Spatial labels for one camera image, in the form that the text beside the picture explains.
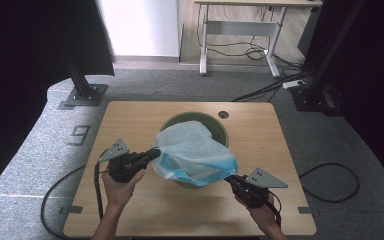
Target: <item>white plastic bag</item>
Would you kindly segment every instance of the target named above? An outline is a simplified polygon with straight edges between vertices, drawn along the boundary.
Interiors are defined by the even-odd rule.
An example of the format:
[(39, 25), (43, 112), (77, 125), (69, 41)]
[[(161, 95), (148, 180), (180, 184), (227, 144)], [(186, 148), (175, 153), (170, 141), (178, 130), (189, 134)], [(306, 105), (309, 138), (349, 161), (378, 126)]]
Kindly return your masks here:
[(198, 121), (178, 123), (159, 132), (154, 147), (161, 150), (161, 156), (152, 166), (165, 179), (202, 187), (238, 172), (235, 156), (213, 140)]

